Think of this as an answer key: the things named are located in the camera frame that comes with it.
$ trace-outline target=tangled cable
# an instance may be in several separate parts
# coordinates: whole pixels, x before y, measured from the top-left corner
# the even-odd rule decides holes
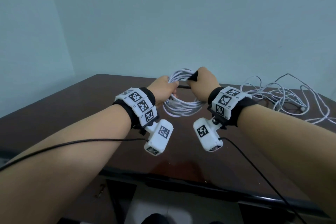
[[[168,82],[176,82],[182,79],[188,79],[195,72],[184,68],[177,70],[170,77]],[[184,102],[176,98],[173,94],[163,103],[163,109],[172,117],[191,116],[198,112],[205,102],[195,99],[194,102]]]
[[[281,86],[279,83],[277,83],[277,81],[279,79],[281,79],[282,77],[285,77],[286,75],[290,75],[291,77],[297,79],[298,81],[300,81],[303,85],[300,86],[300,90],[302,91],[302,94],[304,95],[304,98],[305,98],[305,103],[302,101],[302,99],[297,96],[293,91],[287,89],[287,88],[284,88],[283,86]],[[257,77],[260,81],[260,85],[259,85],[259,88],[253,86],[252,84],[250,83],[247,83],[247,81],[253,77]],[[319,94],[317,94],[316,91],[314,91],[309,85],[307,85],[306,83],[304,83],[303,81],[301,81],[300,79],[296,78],[295,76],[293,76],[292,74],[290,73],[287,73],[283,76],[280,76],[278,79],[276,79],[274,82],[271,82],[269,84],[267,84],[266,86],[261,86],[262,84],[262,81],[261,81],[261,78],[254,75],[254,76],[251,76],[250,78],[248,78],[241,86],[240,86],[240,90],[243,91],[243,86],[244,85],[250,85],[252,87],[254,87],[253,90],[248,90],[248,91],[245,91],[245,93],[248,93],[248,94],[251,94],[252,96],[254,96],[255,98],[257,99],[263,99],[263,98],[266,98],[266,99],[269,99],[272,103],[274,103],[274,107],[273,107],[273,110],[276,110],[276,111],[282,111],[284,113],[287,113],[287,114],[290,114],[290,115],[294,115],[294,116],[301,116],[301,115],[304,115],[306,114],[309,109],[310,109],[310,104],[309,104],[309,101],[306,97],[306,94],[305,94],[305,91],[303,90],[304,88],[309,90],[313,96],[314,96],[314,99],[317,103],[317,106],[318,106],[318,109],[321,113],[321,115],[323,117],[321,118],[314,118],[314,119],[308,119],[306,121],[308,122],[312,122],[313,124],[317,124],[323,120],[328,120],[330,121],[331,123],[334,123],[336,124],[336,122],[332,121],[332,120],[336,120],[336,118],[331,118],[329,117],[330,115],[330,109],[329,107],[325,104],[325,102],[322,100],[322,98],[320,97]],[[278,89],[275,89],[275,90],[271,90],[271,91],[265,91],[266,88],[272,86],[272,85],[278,85]],[[325,107],[326,109],[326,112],[324,113],[321,109],[321,105],[320,105],[320,102],[323,104],[323,106]],[[296,106],[299,106],[300,107],[300,110],[302,111],[302,113],[290,113],[290,112],[287,112],[283,106],[285,103],[292,103]]]

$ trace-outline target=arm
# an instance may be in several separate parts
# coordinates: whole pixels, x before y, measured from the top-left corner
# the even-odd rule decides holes
[[[157,106],[178,83],[168,77],[155,80],[148,89]],[[113,105],[47,137],[17,157],[70,141],[89,138],[123,139],[131,127],[127,112]],[[56,223],[67,206],[100,172],[120,142],[86,142],[57,148],[19,162],[0,173],[2,223]]]
[[[220,87],[202,67],[198,81],[188,81],[193,93],[207,101]],[[260,105],[242,110],[237,126],[311,200],[336,220],[336,134]]]

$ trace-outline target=black cable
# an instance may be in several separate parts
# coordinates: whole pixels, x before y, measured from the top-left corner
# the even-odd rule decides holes
[[[49,151],[49,150],[53,150],[53,149],[56,149],[56,148],[59,148],[59,147],[62,147],[62,146],[66,146],[66,145],[71,145],[71,144],[76,144],[76,143],[85,143],[85,142],[94,142],[94,141],[116,141],[116,142],[129,142],[129,141],[147,141],[148,142],[148,139],[145,139],[145,138],[132,138],[132,139],[110,139],[110,138],[103,138],[103,139],[84,139],[84,140],[78,140],[78,141],[72,141],[72,142],[67,142],[67,143],[61,143],[61,144],[57,144],[57,145],[53,145],[53,146],[50,146],[50,147],[47,147],[47,148],[44,148],[44,149],[41,149],[41,150],[38,150],[38,151],[34,151],[30,154],[27,154],[21,158],[18,158],[2,167],[0,167],[0,172],[5,170],[6,168],[20,162],[20,161],[23,161],[25,160],[26,158],[30,158],[32,156],[35,156],[39,153],[42,153],[42,152],[45,152],[45,151]]]
[[[276,192],[276,194],[286,203],[286,205],[294,212],[294,214],[302,221],[303,224],[307,224],[305,222],[305,220],[296,212],[296,210],[287,202],[287,200],[281,196],[281,194],[277,191],[277,189],[271,184],[271,182],[269,180],[267,180],[267,178],[263,175],[263,173],[252,163],[252,161],[250,161],[250,159],[241,151],[241,149],[238,148],[237,145],[235,145],[230,139],[226,138],[226,137],[221,137],[220,140],[226,140],[226,141],[229,141],[242,155],[243,157],[254,167],[254,169],[261,175],[261,177],[268,183],[268,185]],[[147,141],[148,142],[148,139],[145,139],[145,138],[134,138],[134,139],[109,139],[109,138],[104,138],[104,139],[84,139],[84,140],[78,140],[78,141],[72,141],[72,142],[67,142],[67,143],[62,143],[62,144],[57,144],[57,145],[53,145],[53,146],[50,146],[50,147],[47,147],[47,148],[44,148],[44,149],[41,149],[41,150],[38,150],[38,151],[35,151],[35,152],[32,152],[30,154],[27,154],[21,158],[18,158],[2,167],[0,167],[0,172],[5,170],[6,168],[20,162],[20,161],[23,161],[27,158],[30,158],[32,156],[35,156],[39,153],[42,153],[42,152],[46,152],[46,151],[49,151],[49,150],[53,150],[53,149],[56,149],[56,148],[59,148],[59,147],[63,147],[63,146],[66,146],[66,145],[71,145],[71,144],[77,144],[77,143],[84,143],[84,142],[94,142],[94,141],[117,141],[117,142],[129,142],[129,141]]]
[[[285,202],[285,204],[294,212],[294,214],[302,221],[303,224],[307,224],[305,220],[297,213],[297,211],[287,202],[287,200],[281,196],[281,194],[277,191],[277,189],[271,184],[269,180],[263,175],[263,173],[250,161],[250,159],[241,151],[241,149],[238,148],[237,145],[235,145],[230,139],[226,137],[219,138],[220,140],[224,139],[226,141],[229,141],[242,155],[243,157],[254,167],[254,169],[261,175],[261,177],[268,183],[268,185],[275,191],[276,194]]]

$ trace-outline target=wall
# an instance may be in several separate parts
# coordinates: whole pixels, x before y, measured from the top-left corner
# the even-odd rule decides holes
[[[0,117],[73,83],[53,0],[0,0]]]
[[[293,73],[336,98],[336,0],[55,0],[78,75]],[[297,88],[290,78],[285,86]]]

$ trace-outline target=wooden table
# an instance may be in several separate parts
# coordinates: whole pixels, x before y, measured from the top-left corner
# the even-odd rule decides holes
[[[58,130],[107,108],[120,92],[130,87],[148,86],[153,80],[97,74],[0,118],[0,157],[11,157],[27,149]],[[301,96],[300,90],[294,92]],[[309,93],[308,95],[312,105],[311,111],[300,118],[320,117],[313,96]],[[178,96],[186,101],[194,99],[189,89],[178,89]],[[332,110],[331,115],[336,116],[336,103],[322,98]],[[271,106],[267,101],[261,101],[260,104]],[[205,107],[191,117],[172,118],[162,108],[158,112],[161,118],[170,121],[174,126],[164,153],[154,157],[145,152],[144,142],[124,142],[101,174],[143,180],[152,186],[160,184],[160,187],[166,189],[182,190],[206,197],[284,207],[275,192],[228,142],[224,141],[224,146],[213,153],[202,148],[193,130],[193,122],[200,117],[211,117]],[[328,121],[319,125],[336,132],[336,125]],[[237,144],[297,209],[321,213],[321,210],[270,163],[238,128],[228,127],[227,130],[218,130],[218,133]],[[127,136],[137,137],[141,135],[136,130],[131,130]]]

